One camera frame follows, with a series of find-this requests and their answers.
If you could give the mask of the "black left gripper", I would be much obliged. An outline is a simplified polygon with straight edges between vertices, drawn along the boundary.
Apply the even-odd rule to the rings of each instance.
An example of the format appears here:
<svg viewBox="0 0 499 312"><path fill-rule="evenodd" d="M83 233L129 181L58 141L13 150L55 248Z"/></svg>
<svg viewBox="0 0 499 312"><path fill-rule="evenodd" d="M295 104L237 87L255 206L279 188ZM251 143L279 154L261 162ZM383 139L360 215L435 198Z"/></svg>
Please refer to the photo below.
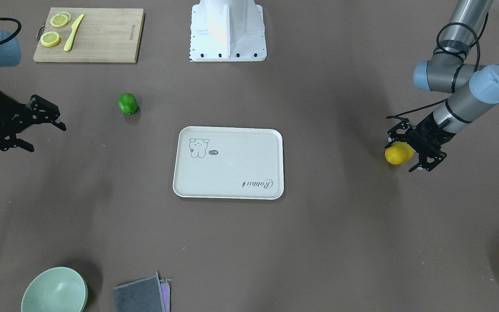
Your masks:
<svg viewBox="0 0 499 312"><path fill-rule="evenodd" d="M416 169L431 172L445 160L446 153L441 151L442 145L452 140L456 134L441 128L433 114L429 114L416 127L408 118L396 119L398 119L397 124L387 132L388 142L410 143L418 152L418 162L408 172Z"/></svg>

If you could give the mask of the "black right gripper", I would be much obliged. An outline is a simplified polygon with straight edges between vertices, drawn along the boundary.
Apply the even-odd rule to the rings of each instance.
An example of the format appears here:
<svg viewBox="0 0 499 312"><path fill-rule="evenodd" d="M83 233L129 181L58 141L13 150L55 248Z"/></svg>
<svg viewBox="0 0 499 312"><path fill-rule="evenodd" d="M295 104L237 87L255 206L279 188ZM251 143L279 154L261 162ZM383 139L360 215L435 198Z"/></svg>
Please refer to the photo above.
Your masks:
<svg viewBox="0 0 499 312"><path fill-rule="evenodd" d="M65 132L67 126L61 121L61 111L51 101L32 95L28 104L22 104L0 91L0 150L21 148L30 153L35 148L29 142L17 138L16 135L24 130L24 116L31 124L50 123Z"/></svg>

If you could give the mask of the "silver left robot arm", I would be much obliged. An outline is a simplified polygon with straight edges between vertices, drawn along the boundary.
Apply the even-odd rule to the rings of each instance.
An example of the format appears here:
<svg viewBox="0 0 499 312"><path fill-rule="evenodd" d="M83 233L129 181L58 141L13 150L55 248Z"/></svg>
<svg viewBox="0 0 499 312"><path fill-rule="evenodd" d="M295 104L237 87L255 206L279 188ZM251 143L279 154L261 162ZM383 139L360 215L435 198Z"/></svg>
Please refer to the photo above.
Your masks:
<svg viewBox="0 0 499 312"><path fill-rule="evenodd" d="M418 124L394 115L398 124L388 131L386 150L397 145L418 154L416 169L432 171L446 158L442 146L459 131L499 104L499 63L480 65L480 37L488 20L491 0L460 0L436 36L428 61L414 71L414 85L449 94L432 106Z"/></svg>

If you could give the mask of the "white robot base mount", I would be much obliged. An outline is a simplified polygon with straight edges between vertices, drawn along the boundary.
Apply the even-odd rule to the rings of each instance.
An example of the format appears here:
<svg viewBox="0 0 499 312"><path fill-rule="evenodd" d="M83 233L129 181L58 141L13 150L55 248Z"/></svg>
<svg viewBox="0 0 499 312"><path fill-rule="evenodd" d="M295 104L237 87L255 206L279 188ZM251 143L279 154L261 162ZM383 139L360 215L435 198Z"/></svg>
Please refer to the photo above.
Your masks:
<svg viewBox="0 0 499 312"><path fill-rule="evenodd" d="M262 6L253 0L201 0L191 8L191 62L259 62L267 58Z"/></svg>

